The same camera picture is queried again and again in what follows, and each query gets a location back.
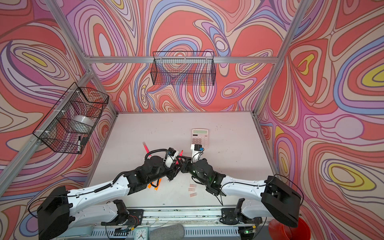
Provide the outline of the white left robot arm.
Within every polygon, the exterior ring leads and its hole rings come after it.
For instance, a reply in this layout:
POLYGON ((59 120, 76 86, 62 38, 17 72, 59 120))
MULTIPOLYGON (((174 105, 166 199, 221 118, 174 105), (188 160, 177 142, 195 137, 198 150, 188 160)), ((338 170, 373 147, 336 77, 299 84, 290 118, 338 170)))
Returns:
POLYGON ((152 156, 142 166, 121 172, 112 181, 82 189, 54 189, 37 210, 39 239, 51 240, 68 229, 97 222, 103 226, 138 226, 141 220, 127 210, 121 198, 164 177, 173 180, 179 168, 180 162, 172 157, 163 160, 152 156))

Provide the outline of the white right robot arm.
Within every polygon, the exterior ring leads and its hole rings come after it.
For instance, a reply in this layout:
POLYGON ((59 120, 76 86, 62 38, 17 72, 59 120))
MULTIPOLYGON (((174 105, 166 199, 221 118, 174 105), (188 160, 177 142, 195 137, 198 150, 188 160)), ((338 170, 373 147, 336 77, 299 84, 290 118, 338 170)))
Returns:
POLYGON ((238 196, 245 200, 261 202, 278 222, 288 227, 299 225, 301 195, 275 176, 266 180, 248 181, 236 179, 214 171, 207 159, 178 156, 182 173, 191 174, 194 180, 205 186, 206 191, 219 199, 238 196))

